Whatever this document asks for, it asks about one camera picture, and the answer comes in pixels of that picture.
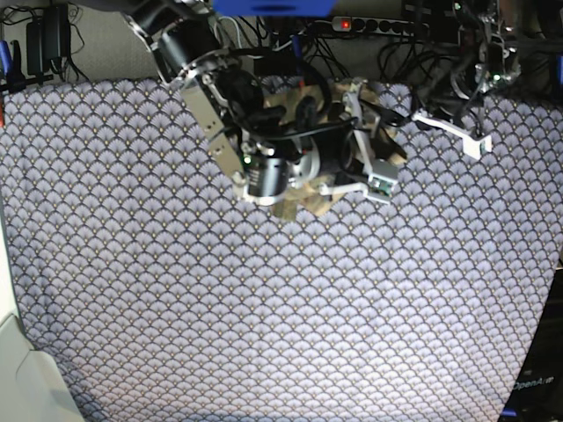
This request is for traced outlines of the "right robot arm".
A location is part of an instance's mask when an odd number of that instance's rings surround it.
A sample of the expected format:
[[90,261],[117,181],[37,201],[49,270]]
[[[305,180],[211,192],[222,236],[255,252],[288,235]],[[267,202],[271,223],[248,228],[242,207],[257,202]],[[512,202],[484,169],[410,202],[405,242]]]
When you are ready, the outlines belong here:
[[[124,18],[151,52],[163,81],[191,106],[238,199],[272,206],[288,189],[339,171],[357,120],[327,121],[331,88],[303,58],[228,47],[212,31],[214,12],[203,2],[141,1]],[[320,97],[305,95],[285,122],[289,106],[266,104],[260,81],[242,67],[244,56],[290,63]]]

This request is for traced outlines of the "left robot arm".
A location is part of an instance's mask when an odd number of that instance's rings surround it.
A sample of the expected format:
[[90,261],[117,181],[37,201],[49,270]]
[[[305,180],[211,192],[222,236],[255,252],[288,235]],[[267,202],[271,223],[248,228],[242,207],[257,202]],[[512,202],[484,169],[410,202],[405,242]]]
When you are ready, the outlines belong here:
[[483,102],[521,75],[515,24],[504,1],[415,1],[413,40],[421,44],[414,69],[410,121],[422,129],[450,124],[480,137]]

